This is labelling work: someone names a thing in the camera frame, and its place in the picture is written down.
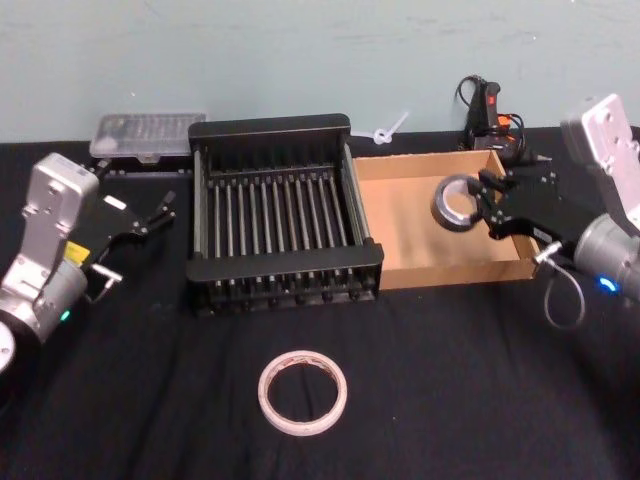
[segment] tape roll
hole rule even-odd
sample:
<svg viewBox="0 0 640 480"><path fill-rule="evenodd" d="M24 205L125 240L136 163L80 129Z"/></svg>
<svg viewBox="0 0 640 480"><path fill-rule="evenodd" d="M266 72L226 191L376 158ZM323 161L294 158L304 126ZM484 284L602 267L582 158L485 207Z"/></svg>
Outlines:
<svg viewBox="0 0 640 480"><path fill-rule="evenodd" d="M336 402L333 407L331 407L331 410L322 417L310 422L296 422L285 418L276 412L271 402L269 402L269 387L273 379L285 368L299 364L314 365L321 368L333 378L338 389ZM331 428L342 415L344 407L347 404L347 380L344 378L340 367L325 355L308 350L284 353L273 359L264 369L262 375L260 375L260 381L258 382L258 401L266 419L281 432L296 437L317 435Z"/></svg>
<svg viewBox="0 0 640 480"><path fill-rule="evenodd" d="M469 193L469 181L478 180L469 175L452 175L442 180L436 187L436 192L431 203L433 218L444 228L452 232L466 232L471 230L480 219L476 199ZM471 201L475 212L471 214L454 210L448 202L453 194L463 195Z"/></svg>

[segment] black metal rack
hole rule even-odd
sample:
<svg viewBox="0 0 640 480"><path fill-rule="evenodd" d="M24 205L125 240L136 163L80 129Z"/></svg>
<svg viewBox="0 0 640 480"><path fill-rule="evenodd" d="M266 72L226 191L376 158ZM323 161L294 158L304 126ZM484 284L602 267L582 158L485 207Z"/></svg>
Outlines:
<svg viewBox="0 0 640 480"><path fill-rule="evenodd" d="M196 310L217 314L374 299L369 234L345 115L202 122L194 156Z"/></svg>

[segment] cardboard tray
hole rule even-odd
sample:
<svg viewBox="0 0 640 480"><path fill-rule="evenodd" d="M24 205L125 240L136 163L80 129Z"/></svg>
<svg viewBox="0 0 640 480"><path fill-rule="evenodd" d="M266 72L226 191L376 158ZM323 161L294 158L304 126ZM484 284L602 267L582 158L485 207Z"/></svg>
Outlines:
<svg viewBox="0 0 640 480"><path fill-rule="evenodd" d="M479 222L471 231L445 230L431 214L440 181L453 174L477 176L482 168L504 175L495 152L361 157L358 184L371 235L382 243L381 289L530 279L538 252L533 239L489 237Z"/></svg>

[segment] white cable tie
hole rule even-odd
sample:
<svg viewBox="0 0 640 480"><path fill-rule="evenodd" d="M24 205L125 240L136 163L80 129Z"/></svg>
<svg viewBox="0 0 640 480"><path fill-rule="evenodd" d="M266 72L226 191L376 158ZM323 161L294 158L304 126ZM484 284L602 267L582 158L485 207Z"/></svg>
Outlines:
<svg viewBox="0 0 640 480"><path fill-rule="evenodd" d="M404 112L402 114L402 116L398 119L398 121L396 123L394 123L393 126L388 130L385 130L384 128L378 128L373 133L359 132L357 130L353 130L353 131L351 131L351 136L352 137L371 138L375 142L376 145L382 145L383 143L391 143L393 134L396 133L396 131L404 123L404 121L407 119L407 117L409 117L409 112L408 111Z"/></svg>

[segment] black table cloth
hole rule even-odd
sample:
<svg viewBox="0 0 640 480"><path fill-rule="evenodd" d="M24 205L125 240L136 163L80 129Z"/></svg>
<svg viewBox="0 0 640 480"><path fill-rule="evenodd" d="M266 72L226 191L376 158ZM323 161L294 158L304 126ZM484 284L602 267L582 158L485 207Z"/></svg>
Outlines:
<svg viewBox="0 0 640 480"><path fill-rule="evenodd" d="M602 210L569 161L558 129L530 129L554 157L562 191ZM354 155L450 151L452 133L351 142ZM77 162L86 142L0 145L0 272L22 236L31 166L56 151ZM46 345L28 395L2 418L6 478L627 479L640 478L640 316L580 277L584 325L544 319L549 272L532 281L384 292L377 302L196 318L186 301L190 180L108 177L104 191L144 213L177 193L163 238L125 248L125 275L94 307L79 304ZM570 291L554 295L570 318ZM275 430L257 401L277 355L316 350L342 368L348 400L316 437ZM273 401L304 420L335 398L299 368Z"/></svg>

